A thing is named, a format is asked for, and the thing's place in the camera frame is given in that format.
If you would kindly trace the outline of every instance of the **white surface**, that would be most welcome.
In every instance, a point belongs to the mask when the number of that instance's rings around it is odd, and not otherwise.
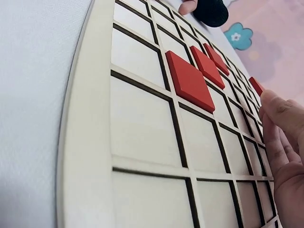
[[[231,107],[232,113],[233,113],[233,115],[234,115],[234,117],[235,117],[235,119],[237,121],[238,128],[242,132],[250,135],[249,130],[248,130],[248,126],[246,124],[246,121],[244,119],[242,111],[237,106],[235,106],[232,103],[230,103],[230,107]]]
[[[113,172],[117,228],[192,228],[184,180]]]
[[[259,195],[260,195],[260,198],[261,198],[262,207],[263,207],[263,211],[264,211],[264,214],[265,214],[266,221],[269,221],[270,219],[273,218],[274,215],[273,215],[273,211],[272,211],[272,208],[271,208],[271,203],[270,203],[270,198],[269,198],[266,183],[258,182],[257,183],[257,188],[258,188]]]
[[[209,86],[208,89],[215,105],[215,111],[213,112],[215,119],[227,126],[233,126],[224,97]]]
[[[176,55],[190,63],[186,49],[182,44],[180,44],[161,30],[159,30],[159,34],[161,37],[160,42],[162,42],[162,46],[165,51],[172,51]]]
[[[249,175],[241,143],[236,134],[220,128],[220,135],[224,144],[229,166],[233,174]]]
[[[89,3],[0,3],[1,227],[56,226],[60,117]]]
[[[227,79],[225,79],[224,77],[222,77],[223,82],[225,84],[225,88],[224,88],[224,92],[227,96],[229,96],[232,100],[236,101],[236,96],[233,93],[233,90],[231,88],[231,85],[229,83],[229,81]]]
[[[175,36],[180,37],[177,32],[176,26],[171,21],[169,21],[168,19],[166,19],[165,17],[163,17],[161,14],[159,14],[154,10],[152,10],[152,13],[154,15],[157,24],[161,25]]]
[[[116,29],[113,29],[111,62],[160,87],[165,87],[158,54]]]
[[[164,7],[163,5],[159,4],[157,1],[155,0],[149,0],[149,2],[151,3],[152,6],[154,6],[156,9],[158,9],[159,11],[163,12],[164,14],[166,14],[168,17],[170,16],[170,13],[168,11],[168,9],[166,7]]]
[[[236,93],[237,93],[237,96],[239,98],[239,101],[240,101],[240,104],[242,105],[242,107],[247,110],[249,112],[249,108],[248,108],[248,105],[246,103],[246,100],[245,100],[245,97],[242,93],[240,93],[237,89],[235,89]]]
[[[268,162],[266,151],[262,147],[259,147],[259,150],[260,150],[261,155],[262,155],[262,159],[263,159],[263,162],[264,162],[264,165],[265,165],[267,176],[271,177],[272,172],[271,172],[271,169],[270,169],[270,165],[269,165],[269,162]]]
[[[238,227],[229,183],[199,181],[198,188],[206,228]]]
[[[256,151],[254,144],[245,139],[245,145],[246,145],[248,153],[249,153],[249,158],[251,160],[251,165],[252,165],[254,175],[263,176],[261,163],[260,163],[260,160],[258,159],[257,151]]]
[[[189,33],[193,34],[193,31],[192,29],[190,28],[190,26],[185,22],[183,21],[182,19],[180,19],[180,17],[174,15],[175,17],[175,21],[181,26],[183,27],[184,29],[186,29]]]
[[[256,196],[252,184],[249,182],[239,182],[237,183],[237,188],[240,194],[244,214],[244,227],[261,227],[260,215],[258,212]]]
[[[167,101],[112,77],[110,104],[113,154],[181,166]]]
[[[113,11],[114,1],[94,2],[77,66],[73,61],[59,138],[56,228],[115,228],[109,75]]]
[[[146,5],[141,1],[139,0],[123,0],[123,1],[128,3],[130,6],[134,7],[135,9],[137,9],[141,13],[148,15]]]
[[[154,42],[151,24],[117,3],[114,9],[114,20]]]
[[[194,168],[226,173],[212,123],[184,109],[180,113]]]
[[[260,134],[258,132],[257,125],[256,125],[255,121],[250,116],[248,116],[248,115],[247,115],[247,119],[249,121],[249,124],[251,126],[251,129],[252,129],[252,132],[253,132],[253,135],[254,135],[255,139],[257,141],[261,142],[261,136],[260,136]]]
[[[194,40],[191,36],[189,36],[187,33],[185,33],[184,31],[181,31],[185,41],[186,41],[186,44],[191,47],[191,46],[195,46],[198,50],[202,51],[201,50],[201,47],[199,45],[199,43]]]

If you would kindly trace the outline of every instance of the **grid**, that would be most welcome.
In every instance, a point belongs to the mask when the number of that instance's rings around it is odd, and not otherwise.
[[[177,11],[163,2],[152,0],[137,0],[144,5],[144,8],[134,6],[134,0],[116,0],[116,5],[124,7],[131,13],[137,15],[144,21],[148,22],[151,26],[152,39],[147,38],[140,32],[134,31],[129,26],[114,19],[113,29],[116,29],[137,42],[145,45],[151,50],[157,53],[160,62],[160,70],[163,78],[163,86],[156,85],[155,83],[147,80],[135,73],[131,73],[118,65],[112,63],[111,76],[113,78],[124,81],[132,86],[135,86],[153,96],[156,96],[169,103],[170,113],[172,117],[175,137],[177,141],[177,147],[180,156],[181,166],[179,165],[167,165],[159,164],[158,162],[146,163],[137,159],[127,159],[123,156],[113,155],[113,171],[132,173],[144,176],[154,176],[168,179],[184,180],[187,188],[187,194],[189,197],[189,205],[192,215],[193,227],[213,227],[204,216],[206,210],[204,210],[204,203],[202,203],[200,196],[200,185],[205,182],[226,183],[230,190],[231,198],[233,201],[236,220],[238,227],[250,227],[248,222],[248,216],[246,214],[245,203],[242,203],[242,188],[248,188],[253,190],[255,196],[255,202],[257,212],[259,216],[259,222],[257,227],[278,227],[278,216],[272,197],[271,186],[273,184],[273,177],[267,171],[268,161],[261,154],[262,150],[265,151],[265,145],[262,137],[262,124],[257,116],[260,103],[257,99],[257,94],[253,90],[251,84],[246,79],[245,75],[229,60],[214,44],[212,44],[197,28],[192,26],[188,21],[181,17]],[[159,15],[162,20],[157,20],[155,15]],[[165,28],[167,23],[173,25],[170,29]],[[227,68],[230,72],[229,76],[226,76],[221,70],[219,70],[223,80],[227,81],[231,87],[232,93],[229,95],[225,92],[225,89],[220,89],[213,82],[205,78],[209,90],[214,90],[219,94],[227,107],[228,114],[231,117],[231,124],[223,123],[216,118],[215,115],[206,112],[205,110],[195,106],[189,101],[178,97],[175,92],[173,81],[170,75],[170,70],[165,56],[165,47],[163,46],[160,33],[163,32],[185,49],[186,60],[193,66],[198,68],[190,46],[194,45],[200,49],[204,54],[206,50],[201,40],[206,40],[211,47],[215,49],[217,53],[222,56]],[[248,133],[240,129],[240,122],[236,118],[233,109],[234,105],[239,109],[241,115],[244,118],[245,127],[248,128]],[[187,112],[195,117],[199,117],[212,125],[215,133],[218,149],[223,161],[224,172],[210,172],[206,170],[199,170],[195,162],[193,161],[193,155],[191,154],[191,146],[187,141],[187,130],[183,125],[184,119],[182,113]],[[233,171],[233,157],[231,157],[227,151],[227,145],[223,138],[223,131],[227,131],[237,137],[241,148],[241,155],[244,157],[247,173],[236,173]],[[250,151],[248,145],[252,145],[253,151]],[[253,159],[252,153],[255,153],[256,159]],[[266,195],[268,195],[271,205],[272,215],[269,216],[269,211],[265,209],[264,202],[265,194],[261,192],[259,186],[265,185]]]

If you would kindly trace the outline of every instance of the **grid square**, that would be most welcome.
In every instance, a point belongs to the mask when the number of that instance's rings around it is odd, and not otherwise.
[[[164,7],[161,3],[159,3],[156,0],[149,0],[151,5],[154,6],[156,9],[158,9],[159,11],[161,11],[162,13],[164,13],[165,15],[167,15],[168,17],[170,17],[170,13],[168,8]]]
[[[270,202],[270,198],[269,198],[271,196],[268,193],[267,183],[258,182],[257,188],[258,188],[259,195],[261,198],[262,207],[263,207],[263,211],[265,214],[265,219],[266,219],[266,221],[269,221],[274,217],[274,213],[273,213],[272,207],[271,207],[271,202]]]
[[[249,92],[247,91],[247,88],[246,88],[246,86],[245,86],[245,83],[244,83],[242,80],[240,80],[239,78],[238,78],[238,83],[240,84],[242,91],[243,91],[248,97],[250,97]]]
[[[257,98],[256,98],[255,94],[252,92],[251,89],[249,89],[249,93],[251,94],[252,100],[255,103],[255,105],[257,105],[259,107],[260,105],[259,105],[259,103],[257,101]]]
[[[169,103],[114,77],[110,95],[112,153],[180,167]]]
[[[204,44],[204,43],[209,43],[209,41],[207,40],[207,38],[205,38],[204,36],[202,36],[202,35],[200,34],[200,32],[196,31],[196,34],[198,35],[198,38],[199,38],[199,40],[200,40],[200,42],[201,42],[202,44]]]
[[[224,89],[225,84],[214,62],[195,46],[191,46],[190,49],[201,73],[218,87]]]
[[[234,73],[233,73],[230,69],[228,69],[228,72],[229,72],[229,75],[228,75],[229,79],[230,79],[235,85],[238,86],[238,82],[237,82],[237,80],[236,80],[236,76],[234,75]]]
[[[167,51],[166,57],[176,94],[210,113],[214,112],[215,107],[202,73],[172,51]]]
[[[241,198],[241,204],[244,215],[244,227],[259,228],[261,227],[261,218],[258,210],[257,199],[253,184],[251,182],[238,182],[238,192]]]
[[[230,103],[230,107],[238,124],[238,128],[247,135],[251,135],[242,110],[232,103]]]
[[[238,220],[228,182],[198,181],[206,228],[236,228]]]
[[[220,128],[219,131],[229,159],[231,172],[233,174],[249,175],[239,137],[236,134],[225,130],[224,128]]]
[[[256,106],[250,100],[248,100],[248,103],[249,103],[249,106],[252,110],[252,114],[256,117],[256,119],[259,120],[259,116],[258,116],[258,113],[257,113],[257,110],[256,110]]]
[[[249,124],[250,124],[250,127],[251,127],[251,130],[253,132],[253,135],[255,137],[255,139],[259,142],[261,142],[261,136],[259,134],[259,131],[257,129],[257,125],[256,125],[256,122],[254,121],[254,119],[252,119],[249,115],[247,115],[247,119],[249,121]]]
[[[271,189],[272,197],[274,197],[275,183],[273,181],[270,182],[270,189]]]
[[[148,15],[147,13],[147,6],[145,3],[139,0],[123,0],[124,2],[128,3],[130,6],[137,9],[139,12],[143,13],[144,15]]]
[[[210,87],[209,91],[215,105],[214,117],[227,126],[234,126],[223,95]]]
[[[185,180],[113,172],[117,227],[194,227]]]
[[[251,165],[252,165],[252,170],[255,176],[263,176],[263,170],[262,170],[262,166],[261,166],[261,162],[258,156],[258,151],[255,147],[255,145],[246,140],[245,139],[245,145],[247,147],[247,151],[249,154],[249,158],[251,161]]]
[[[266,150],[262,147],[259,147],[262,159],[263,159],[263,163],[264,163],[264,167],[266,169],[266,173],[267,176],[272,177],[272,172],[271,172],[271,168],[268,162],[268,158],[267,158],[267,154],[266,154]]]
[[[244,94],[241,93],[237,88],[235,89],[236,93],[237,93],[237,96],[238,96],[238,99],[239,99],[239,102],[241,104],[241,106],[246,109],[248,112],[250,112],[249,110],[249,107],[248,107],[248,104],[246,102],[246,98],[244,97]]]
[[[161,30],[159,30],[159,34],[161,37],[162,46],[165,51],[173,51],[179,57],[190,63],[185,46],[183,46],[181,43],[177,42],[175,39],[173,39]]]
[[[215,65],[224,72],[225,75],[229,75],[229,71],[224,63],[222,57],[215,52],[215,50],[210,47],[207,43],[204,43],[204,48],[206,49],[209,57],[214,61]]]
[[[236,98],[236,95],[233,92],[231,83],[225,77],[223,77],[223,76],[222,76],[222,79],[223,79],[223,82],[225,84],[225,88],[224,88],[225,94],[228,97],[230,97],[231,99],[237,101],[237,98]]]
[[[179,15],[177,15],[177,14],[175,14],[175,13],[174,13],[174,17],[175,17],[176,22],[177,22],[182,28],[186,29],[190,34],[193,34],[193,31],[192,31],[190,25],[189,25],[187,22],[185,22],[183,19],[181,19],[181,18],[179,17]]]
[[[180,113],[194,169],[226,173],[213,124],[184,109]]]
[[[261,124],[258,124],[258,127],[260,129],[260,132],[263,134],[263,127],[261,126]]]
[[[154,42],[151,23],[117,3],[114,8],[114,20]]]
[[[113,64],[165,88],[156,51],[116,29],[113,29],[112,36],[111,62]]]
[[[199,42],[197,42],[193,37],[189,36],[188,33],[181,30],[182,36],[184,37],[184,40],[186,44],[190,46],[195,46],[198,50],[202,51]]]
[[[167,18],[165,18],[163,15],[161,15],[159,12],[156,12],[155,10],[152,10],[155,21],[157,24],[161,25],[165,29],[167,29],[170,33],[174,34],[177,37],[180,37],[176,25],[173,24],[171,21],[169,21]]]

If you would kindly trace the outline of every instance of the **flower print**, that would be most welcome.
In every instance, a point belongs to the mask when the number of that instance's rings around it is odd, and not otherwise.
[[[248,49],[252,44],[252,30],[244,28],[239,22],[234,23],[224,34],[234,49],[243,51]]]

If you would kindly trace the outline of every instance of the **red tile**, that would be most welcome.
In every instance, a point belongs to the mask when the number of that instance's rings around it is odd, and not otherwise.
[[[191,46],[190,50],[199,67],[199,70],[203,73],[203,75],[218,87],[224,89],[225,84],[214,62],[209,59],[204,53],[198,50],[195,46]]]
[[[215,106],[203,74],[172,51],[166,57],[177,96],[213,113]]]
[[[249,82],[251,83],[252,87],[255,89],[256,93],[261,96],[264,87],[262,87],[261,84],[259,84],[258,81],[256,81],[256,79],[254,77],[249,78]]]
[[[216,51],[210,47],[207,43],[204,43],[204,47],[208,53],[208,55],[210,56],[210,58],[213,60],[213,62],[215,63],[215,65],[225,73],[225,75],[229,75],[229,71],[226,67],[226,64],[224,63],[222,57],[216,53]]]

